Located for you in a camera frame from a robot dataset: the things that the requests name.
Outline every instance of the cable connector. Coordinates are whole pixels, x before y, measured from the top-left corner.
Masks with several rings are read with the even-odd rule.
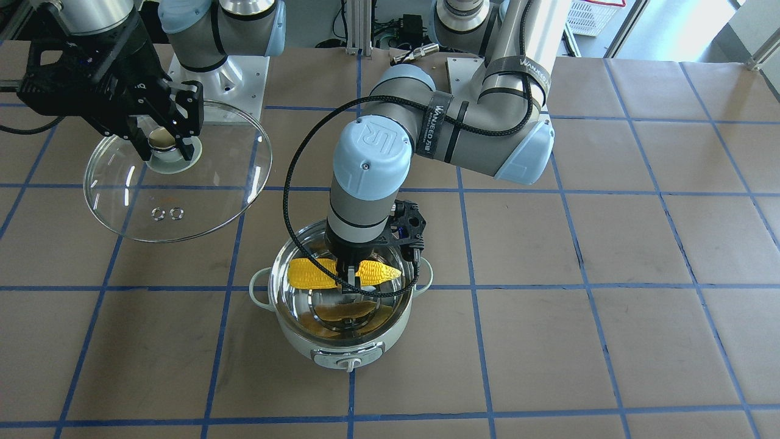
[[[424,56],[428,56],[438,51],[439,51],[439,45],[436,43],[430,43],[429,45],[415,48],[405,53],[404,55],[394,56],[393,59],[390,60],[390,65],[395,66],[396,64],[403,64],[405,62],[416,61],[420,58],[423,58]]]

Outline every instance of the grid line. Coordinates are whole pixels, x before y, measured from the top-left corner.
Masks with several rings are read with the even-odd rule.
[[[255,138],[252,144],[252,154],[249,160],[249,168],[246,170],[246,188],[244,189],[244,203],[248,203],[248,197],[250,194],[250,186],[252,182],[252,168],[254,161],[257,157],[257,146],[259,145],[259,137]],[[208,384],[208,394],[206,396],[206,408],[204,410],[204,419],[211,418],[211,410],[214,407],[214,395],[217,391],[217,378],[219,376],[219,364],[222,360],[222,348],[225,343],[225,331],[228,326],[228,313],[230,310],[230,299],[233,292],[233,282],[236,278],[236,267],[238,265],[239,250],[241,247],[241,235],[243,233],[243,224],[245,215],[241,215],[239,218],[238,226],[236,227],[236,240],[233,242],[233,252],[230,259],[230,271],[228,271],[227,285],[225,286],[225,300],[222,303],[222,316],[219,320],[219,333],[217,335],[217,346],[214,349],[214,363],[211,367],[211,380]],[[208,437],[208,424],[204,424],[200,429],[200,438],[206,439]]]
[[[620,102],[620,106],[623,110],[623,112],[626,114],[626,117],[629,116],[628,109],[626,107],[626,103],[623,100],[623,97],[620,93],[620,90],[618,88],[617,82],[615,82],[615,77],[612,74],[612,68],[609,66],[609,62],[607,59],[604,60],[604,66],[607,69],[607,75],[609,76],[609,80],[612,82],[612,86],[615,89],[615,93],[618,96],[618,101]],[[636,141],[636,146],[638,147],[640,154],[642,155],[642,159],[644,160],[645,166],[647,167],[647,172],[650,174],[650,178],[653,181],[653,186],[655,187],[656,191],[659,191],[658,189],[658,180],[655,178],[655,174],[653,172],[653,169],[650,164],[650,160],[647,158],[647,154],[644,151],[644,146],[642,145],[642,141],[639,138],[639,134],[636,132],[636,127],[634,126],[634,123],[632,121],[629,121],[629,126],[631,128],[631,132],[634,136],[634,140]],[[680,239],[677,226],[675,225],[674,219],[672,218],[672,214],[669,212],[668,206],[666,204],[666,200],[664,200],[664,196],[659,192],[658,199],[661,201],[661,207],[664,209],[664,213],[666,215],[666,219],[669,223],[670,228],[672,229],[672,234],[674,235],[675,241],[677,243],[677,246],[679,247],[680,253],[682,254],[682,258],[685,261],[686,268],[688,269],[688,274],[690,276],[690,279],[693,281],[693,286],[696,290],[697,297],[699,298],[699,303],[701,304],[702,310],[704,311],[704,316],[707,320],[707,324],[710,327],[710,330],[712,332],[712,336],[715,339],[715,343],[718,346],[718,350],[721,353],[721,358],[723,360],[723,363],[729,372],[729,377],[732,381],[732,385],[734,386],[734,389],[737,393],[737,396],[739,398],[739,402],[743,407],[743,411],[745,412],[745,416],[747,417],[747,421],[750,425],[750,429],[753,431],[753,436],[756,439],[760,439],[761,435],[758,433],[758,429],[756,427],[756,423],[753,420],[753,415],[750,412],[750,407],[748,406],[745,395],[742,392],[742,387],[739,385],[739,381],[736,378],[736,375],[734,374],[734,368],[731,364],[731,361],[729,360],[729,356],[726,353],[725,348],[723,347],[723,343],[721,341],[720,335],[718,334],[718,329],[715,327],[714,320],[712,319],[712,315],[710,314],[710,310],[707,307],[707,301],[704,299],[704,295],[701,292],[701,286],[699,285],[698,279],[696,278],[696,274],[693,272],[693,267],[690,264],[690,259],[688,258],[688,255],[686,254],[685,247],[683,246],[683,242]]]
[[[698,284],[703,289],[736,289],[736,290],[777,290],[780,284]],[[694,289],[696,284],[665,284],[665,283],[640,283],[614,282],[610,284],[588,284],[596,289],[616,288],[671,288]],[[470,290],[475,287],[478,291],[489,290],[584,290],[585,284],[432,284],[430,290]],[[100,285],[0,285],[2,291],[100,291]],[[256,291],[266,291],[268,287],[257,285]],[[224,291],[222,285],[108,285],[106,291]],[[233,285],[233,291],[248,291],[247,285]]]
[[[363,49],[358,49],[356,55],[357,64],[357,84],[355,86],[355,96],[360,98],[361,84],[363,83]],[[360,104],[355,108],[355,119],[359,118],[363,112]],[[347,405],[347,426],[346,426],[346,439],[353,439],[355,437],[355,377],[357,375],[357,369],[349,373],[349,396]]]
[[[596,325],[599,344],[601,345],[601,353],[604,355],[604,363],[607,366],[609,381],[612,385],[612,392],[615,394],[615,403],[618,406],[617,409],[618,414],[620,415],[620,423],[623,428],[623,433],[626,435],[626,439],[631,439],[631,429],[629,428],[628,418],[626,417],[626,410],[623,408],[623,400],[620,394],[620,388],[618,387],[618,379],[615,376],[615,369],[612,366],[612,357],[610,356],[609,349],[607,348],[607,339],[604,335],[604,328],[601,326],[601,317],[599,316],[598,308],[596,307],[596,299],[593,296],[593,289],[590,285],[590,281],[588,280],[587,270],[585,270],[585,260],[583,258],[582,249],[580,248],[580,239],[577,237],[576,228],[574,227],[572,213],[569,210],[569,202],[566,200],[566,194],[563,193],[563,182],[561,180],[561,174],[558,169],[558,163],[555,161],[554,154],[550,154],[550,163],[552,164],[552,170],[555,173],[555,182],[558,185],[558,189],[561,190],[563,212],[566,215],[566,222],[569,225],[569,232],[572,235],[574,252],[577,255],[577,263],[580,266],[580,275],[583,278],[585,292],[587,293],[588,305],[590,306],[590,312],[593,314],[593,320]]]
[[[357,94],[360,96],[360,81],[362,77],[362,72],[360,68],[360,54],[358,55],[358,87],[357,87]],[[616,84],[614,82],[614,78],[612,78],[612,73],[609,72],[610,78],[612,79],[613,86],[615,86],[615,90],[617,91]],[[688,77],[686,73],[686,77],[691,85],[691,87],[694,89],[694,92],[696,92],[695,87],[693,86],[693,83],[690,81],[690,78]],[[701,105],[704,107],[704,103],[701,101],[700,96],[697,94],[697,97],[700,100]],[[0,106],[5,107],[24,107],[24,104],[2,104],[0,103]],[[306,110],[306,111],[332,111],[333,109],[330,108],[324,108],[324,107],[286,107],[282,105],[268,105],[265,107],[266,109],[279,109],[279,110]],[[726,149],[727,154],[729,154],[729,158],[732,160],[732,164],[735,167],[735,170],[737,173],[739,173],[739,169],[737,168],[736,162],[734,162],[733,157],[731,157],[728,147],[726,143],[724,142],[722,136],[720,135],[720,132],[718,131],[716,123],[723,123],[723,124],[745,124],[745,125],[778,125],[780,122],[751,122],[751,121],[728,121],[728,120],[713,120],[710,117],[709,112],[707,112],[707,117],[709,120],[649,120],[644,118],[637,118],[633,119],[628,116],[625,106],[623,106],[623,110],[626,113],[625,118],[603,118],[603,117],[589,117],[589,116],[552,116],[552,119],[584,119],[584,120],[623,120],[629,122],[629,124],[632,125],[633,129],[633,122],[634,121],[647,121],[647,122],[672,122],[672,123],[710,123],[713,125],[713,127],[716,129],[716,132],[718,132],[718,136],[723,144],[723,147]],[[350,109],[348,110],[350,112],[355,112],[357,116],[360,116],[360,107],[357,109]],[[30,174],[28,174],[28,178],[26,179],[25,183],[23,184],[0,184],[0,187],[17,187],[20,188],[21,191],[19,192],[16,202],[14,203],[14,206],[12,207],[12,211],[9,212],[9,215],[6,217],[6,220],[3,224],[2,229],[0,229],[0,238],[2,238],[2,235],[5,233],[5,229],[8,226],[8,223],[11,220],[12,214],[16,211],[16,207],[18,207],[18,204],[20,203],[20,200],[23,196],[24,191],[28,187],[43,187],[43,188],[81,188],[81,184],[32,184],[30,183],[31,177],[37,168],[38,163],[41,161],[41,158],[45,152],[45,149],[48,146],[48,142],[51,140],[53,135],[55,134],[56,127],[51,130],[49,133],[46,142],[44,143],[44,146],[42,147],[41,151],[39,152],[39,155],[33,164],[33,168],[30,171]],[[639,145],[640,150],[642,150],[642,145],[639,143],[638,138],[637,144]],[[651,172],[652,175],[652,169],[650,169],[649,162],[646,160],[646,165],[648,167],[648,170]],[[476,302],[476,291],[477,290],[490,290],[490,289],[545,289],[545,290],[554,290],[554,289],[561,289],[561,290],[568,290],[568,289],[586,289],[589,294],[589,299],[592,299],[592,294],[590,293],[590,288],[651,288],[651,287],[672,287],[672,288],[694,288],[697,290],[697,294],[700,297],[700,300],[702,300],[702,306],[704,307],[705,315],[707,316],[708,322],[711,326],[712,331],[714,332],[714,335],[716,337],[716,340],[718,341],[718,347],[721,350],[721,354],[723,355],[723,359],[727,363],[727,367],[729,368],[729,373],[731,375],[732,381],[736,386],[738,386],[738,383],[736,382],[736,377],[734,376],[733,370],[731,369],[731,365],[728,361],[728,357],[725,354],[725,349],[722,347],[722,343],[720,342],[718,333],[716,328],[714,327],[714,322],[711,319],[711,316],[707,310],[707,305],[704,303],[703,297],[701,295],[701,288],[742,288],[742,289],[764,289],[764,288],[780,288],[780,284],[699,284],[696,280],[695,276],[693,275],[693,271],[690,268],[690,263],[688,261],[688,258],[685,254],[685,250],[682,247],[681,241],[679,240],[679,236],[676,233],[676,227],[674,226],[673,220],[671,218],[671,215],[668,212],[668,209],[666,208],[664,197],[665,196],[677,196],[677,195],[697,195],[697,196],[748,196],[753,200],[754,206],[758,210],[762,220],[764,221],[764,224],[767,226],[770,234],[772,235],[773,239],[775,239],[775,244],[777,245],[777,239],[772,233],[771,228],[767,225],[766,219],[760,210],[758,204],[755,202],[756,197],[778,197],[780,194],[774,194],[774,193],[768,193],[768,194],[760,194],[760,193],[752,193],[747,186],[746,182],[744,182],[743,176],[741,173],[739,173],[740,179],[743,180],[743,183],[746,187],[747,193],[698,193],[698,192],[661,192],[658,190],[658,187],[656,185],[656,191],[567,191],[562,188],[562,184],[560,183],[560,180],[558,178],[558,190],[513,190],[513,189],[466,189],[463,187],[463,182],[461,180],[460,175],[460,169],[457,169],[458,178],[459,178],[459,187],[457,189],[455,188],[402,188],[402,191],[408,191],[408,192],[457,192],[460,195],[461,198],[461,207],[462,207],[462,216],[463,216],[463,226],[464,226],[464,238],[466,239],[466,249],[467,249],[467,258],[470,265],[470,284],[459,284],[459,285],[434,285],[431,287],[431,289],[438,289],[438,290],[448,290],[448,289],[461,289],[461,290],[470,290],[472,293],[473,298],[473,304],[475,306],[474,313],[475,313],[475,325],[477,325],[477,332],[478,332],[478,342],[480,344],[480,363],[483,367],[483,377],[484,377],[484,386],[486,391],[486,405],[488,406],[488,410],[486,412],[469,412],[469,413],[423,413],[419,415],[404,415],[404,414],[376,414],[376,415],[358,415],[355,416],[354,414],[354,378],[355,373],[350,374],[350,402],[349,402],[349,411],[347,416],[301,416],[301,417],[258,417],[258,418],[211,418],[209,409],[207,409],[206,414],[204,415],[204,418],[202,419],[108,419],[108,420],[73,420],[68,421],[66,419],[66,407],[63,407],[63,412],[61,413],[59,420],[50,420],[50,421],[12,421],[12,422],[0,422],[0,429],[5,428],[57,428],[57,433],[55,433],[55,437],[59,437],[60,432],[62,431],[63,427],[131,427],[131,426],[173,426],[173,425],[185,425],[185,426],[202,426],[205,431],[207,430],[208,426],[210,425],[236,425],[236,424],[264,424],[264,423],[348,423],[348,437],[351,439],[353,425],[355,422],[382,422],[382,421],[393,421],[393,420],[424,420],[424,419],[489,419],[490,425],[491,425],[491,437],[495,438],[495,429],[493,427],[493,419],[494,418],[533,418],[533,417],[558,417],[558,416],[605,416],[605,415],[620,415],[622,418],[625,417],[625,414],[644,414],[644,413],[668,413],[668,412],[722,412],[722,411],[745,411],[748,415],[748,419],[750,421],[751,428],[753,429],[754,435],[758,437],[757,431],[755,429],[755,425],[752,419],[752,415],[750,415],[751,410],[779,410],[780,404],[778,405],[749,405],[744,401],[744,397],[741,394],[741,390],[739,387],[737,387],[737,391],[740,396],[740,405],[698,405],[698,406],[681,406],[681,407],[646,407],[646,408],[623,408],[621,409],[618,407],[617,409],[589,409],[589,410],[562,410],[562,411],[538,411],[538,412],[494,412],[492,410],[491,404],[488,404],[489,401],[489,383],[487,381],[487,369],[485,366],[484,361],[484,346],[481,345],[481,331],[480,331],[480,323],[479,323],[479,309],[478,304]],[[266,187],[266,190],[269,191],[280,191],[280,187]],[[295,187],[293,188],[294,191],[327,191],[328,188],[326,187]],[[680,250],[683,254],[683,257],[686,260],[686,265],[688,266],[690,275],[692,277],[692,283],[691,284],[589,284],[587,282],[587,278],[584,272],[584,267],[582,266],[582,259],[581,255],[578,255],[580,257],[580,267],[583,271],[583,284],[557,284],[557,285],[494,285],[494,284],[485,284],[485,285],[479,285],[476,284],[475,279],[473,277],[473,262],[471,259],[470,254],[470,239],[469,239],[469,231],[467,226],[467,218],[466,218],[466,206],[465,206],[465,193],[502,193],[502,192],[508,192],[508,193],[552,193],[552,194],[560,194],[562,196],[562,199],[565,200],[565,197],[567,194],[597,194],[597,195],[655,195],[658,196],[661,199],[661,203],[665,209],[666,215],[668,217],[668,221],[670,223],[670,226],[672,227],[672,230],[675,235],[675,239],[678,241],[678,245],[680,247]],[[568,212],[568,209],[566,210],[567,214],[567,220],[571,222],[571,217]],[[239,219],[239,226],[238,230],[236,232],[236,242],[234,245],[234,251],[233,251],[233,261],[231,264],[231,274],[229,274],[229,278],[235,275],[235,268],[236,268],[236,259],[237,259],[237,250],[240,243],[240,234],[241,230],[243,229],[243,220],[244,216],[241,216]],[[575,241],[576,246],[576,236],[575,231],[573,228],[573,222],[570,223],[571,231],[573,233],[573,239]],[[117,238],[117,242],[115,244],[114,252],[112,253],[112,258],[109,261],[109,266],[105,275],[104,279],[104,285],[102,286],[0,286],[0,291],[10,291],[10,290],[21,290],[21,291],[100,291],[100,294],[98,295],[98,300],[96,302],[95,309],[93,311],[92,318],[90,320],[90,327],[87,330],[87,336],[85,337],[85,341],[82,347],[82,352],[80,356],[80,361],[77,363],[76,371],[74,372],[74,377],[71,383],[71,389],[69,389],[69,397],[73,397],[73,392],[76,388],[76,382],[78,380],[78,375],[80,374],[80,367],[83,365],[83,359],[86,355],[91,332],[94,329],[94,324],[97,321],[98,313],[101,307],[101,303],[103,300],[103,297],[105,296],[106,291],[128,291],[132,289],[140,289],[140,288],[146,288],[151,291],[224,291],[225,288],[222,286],[108,286],[108,278],[111,275],[111,271],[113,269],[113,265],[115,264],[116,256],[119,253],[119,248],[122,243],[122,237]],[[223,306],[223,313],[221,321],[221,329],[220,329],[220,335],[219,337],[224,337],[225,332],[225,318],[227,316],[227,310],[229,306],[229,299],[230,294],[232,291],[246,291],[247,287],[245,286],[236,286],[232,285],[232,281],[229,280],[228,282],[228,290],[226,291],[226,297],[225,297],[225,304]],[[592,304],[592,310],[594,312],[597,312],[595,309],[595,304]],[[214,377],[215,373],[218,372],[218,363],[221,352],[218,352],[215,354],[214,358],[214,369],[212,370],[212,378]]]
[[[780,410],[780,404],[751,405],[755,411]],[[707,413],[707,412],[741,412],[741,405],[671,405],[658,407],[625,408],[628,415],[666,414],[666,413]],[[616,416],[618,409],[574,409],[574,410],[539,410],[517,412],[493,412],[494,418],[527,419],[527,418],[562,418],[571,416]],[[355,422],[374,423],[388,421],[415,420],[449,420],[449,419],[487,419],[487,412],[463,413],[386,413],[356,415]],[[264,417],[225,417],[225,418],[182,418],[182,419],[75,419],[64,422],[65,428],[74,427],[170,427],[170,426],[215,426],[215,425],[263,425],[290,423],[346,423],[347,416],[264,416]],[[58,420],[44,421],[0,421],[0,430],[4,429],[36,429],[53,428],[60,424]]]
[[[138,176],[138,181],[141,182],[144,180],[144,177],[146,176],[147,172],[147,166],[144,164],[144,167],[141,168],[140,174]],[[122,247],[122,241],[123,241],[123,234],[127,230],[127,227],[130,222],[130,217],[133,215],[133,209],[135,208],[136,202],[138,201],[138,189],[135,189],[133,191],[133,200],[130,202],[130,205],[127,208],[127,213],[125,214],[125,221],[122,224],[121,234],[116,238],[116,243],[114,244],[114,250],[111,253],[111,258],[108,260],[108,268],[105,270],[105,276],[103,277],[103,284],[101,285],[100,292],[97,295],[97,300],[95,301],[95,306],[92,311],[92,317],[90,318],[90,324],[87,327],[87,333],[84,335],[84,342],[82,344],[81,352],[79,354],[79,359],[76,362],[76,368],[73,370],[73,378],[70,381],[70,386],[68,388],[68,393],[65,397],[65,402],[62,404],[62,411],[59,415],[59,422],[57,425],[57,428],[54,432],[54,439],[59,439],[60,436],[62,436],[62,428],[65,426],[65,421],[68,419],[68,413],[70,412],[70,406],[73,403],[73,396],[76,394],[76,386],[79,383],[79,378],[81,378],[81,370],[83,369],[84,362],[87,359],[87,352],[89,351],[90,343],[92,342],[92,335],[94,334],[94,329],[98,324],[98,316],[100,315],[101,307],[103,306],[103,301],[105,299],[105,293],[106,293],[106,287],[108,286],[108,280],[111,278],[112,273],[114,272],[114,266],[116,264],[116,259],[119,256],[119,249]]]
[[[46,136],[46,140],[44,141],[43,146],[41,146],[41,150],[38,152],[38,155],[35,157],[35,161],[33,162],[33,165],[30,167],[30,172],[27,173],[27,177],[24,179],[24,183],[21,186],[21,190],[19,191],[19,194],[16,195],[16,200],[14,200],[13,205],[11,206],[11,210],[9,210],[8,215],[5,216],[5,221],[3,221],[2,226],[0,226],[0,240],[5,235],[5,231],[8,230],[8,226],[11,223],[11,219],[13,218],[13,215],[16,213],[16,209],[19,208],[19,204],[22,202],[22,197],[24,196],[24,193],[27,191],[27,185],[30,184],[30,181],[33,179],[35,170],[37,170],[38,165],[41,164],[41,160],[44,158],[44,154],[46,154],[46,150],[48,149],[48,146],[51,143],[51,139],[54,137],[56,131],[57,131],[57,127],[53,127],[49,130],[49,133]]]
[[[753,206],[756,208],[756,212],[758,212],[758,216],[761,218],[761,221],[764,223],[764,227],[767,228],[767,232],[769,232],[769,236],[771,236],[773,242],[775,243],[775,247],[778,249],[778,251],[780,251],[780,241],[778,241],[778,237],[775,235],[775,232],[772,230],[771,226],[769,225],[769,222],[767,221],[767,217],[764,215],[764,211],[758,205],[758,201],[753,196],[753,192],[750,190],[750,185],[748,185],[747,180],[745,180],[745,176],[742,174],[742,171],[739,170],[739,167],[736,164],[736,160],[734,160],[734,156],[732,155],[731,151],[729,150],[729,146],[726,144],[726,141],[723,138],[723,134],[721,134],[721,131],[718,129],[718,125],[715,123],[715,121],[713,121],[712,115],[710,114],[710,111],[707,109],[707,106],[704,105],[704,100],[701,98],[701,95],[699,95],[699,91],[696,89],[696,86],[693,85],[693,81],[691,80],[690,75],[688,74],[688,70],[686,70],[685,66],[682,63],[680,63],[679,66],[680,69],[682,70],[682,74],[685,75],[685,78],[688,81],[688,85],[691,87],[691,90],[693,90],[693,94],[696,95],[696,99],[698,99],[701,108],[704,110],[704,114],[709,119],[709,122],[712,125],[712,129],[715,130],[715,133],[718,135],[718,140],[721,142],[721,146],[723,147],[724,152],[729,157],[729,161],[734,167],[734,171],[736,172],[736,175],[739,177],[739,181],[742,182],[742,185],[745,187],[745,191],[747,191],[747,194],[750,196],[750,200],[752,201]]]
[[[474,328],[477,334],[477,349],[480,355],[480,369],[482,372],[482,387],[485,395],[485,408],[487,411],[487,428],[491,439],[496,439],[495,419],[493,418],[493,397],[490,391],[490,377],[488,376],[488,362],[485,358],[484,338],[482,336],[482,320],[480,318],[480,304],[477,297],[477,281],[474,276],[474,261],[471,252],[471,236],[469,233],[469,218],[466,214],[466,194],[463,191],[463,175],[460,166],[456,167],[458,177],[458,189],[460,198],[460,215],[463,222],[463,238],[466,246],[466,261],[469,266],[469,287],[471,290],[471,305],[474,312]]]
[[[197,186],[181,184],[138,184],[132,186],[136,189],[170,189],[181,191],[245,191],[247,186]],[[39,188],[39,189],[81,189],[82,184],[64,183],[64,184],[46,184],[46,183],[0,183],[0,188]],[[127,186],[111,185],[99,186],[103,189],[126,189]],[[264,191],[283,191],[282,186],[266,186]],[[328,192],[329,187],[325,186],[291,186],[292,192]],[[417,193],[459,193],[463,191],[467,194],[566,194],[566,195],[641,195],[658,196],[668,195],[672,197],[748,197],[748,198],[780,198],[780,192],[702,192],[702,191],[620,191],[620,190],[598,190],[598,189],[531,189],[531,188],[489,188],[489,187],[401,187],[400,192]]]

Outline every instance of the robotic arm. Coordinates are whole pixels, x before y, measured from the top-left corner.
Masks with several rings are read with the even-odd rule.
[[[327,237],[339,277],[360,287],[353,282],[357,265],[389,241],[406,260],[418,261],[425,222],[416,205],[395,200],[413,153],[519,184],[539,178],[555,136],[539,116],[568,6],[563,0],[434,3],[429,28],[436,36],[485,55],[471,80],[475,95],[436,91],[416,66],[385,72],[371,92],[383,98],[344,129],[335,152]]]

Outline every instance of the white basket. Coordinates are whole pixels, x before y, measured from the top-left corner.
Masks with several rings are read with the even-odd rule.
[[[575,34],[595,37],[607,26],[615,12],[625,7],[626,2],[623,0],[615,3],[573,0],[566,21]]]

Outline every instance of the yellow corn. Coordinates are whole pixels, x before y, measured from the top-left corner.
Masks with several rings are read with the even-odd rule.
[[[331,273],[336,272],[336,261],[333,259],[317,259]],[[379,261],[362,261],[355,273],[360,277],[361,285],[379,285],[401,276],[401,272]],[[322,273],[309,259],[298,258],[290,261],[287,267],[287,281],[293,288],[300,290],[327,290],[336,288],[336,282]]]

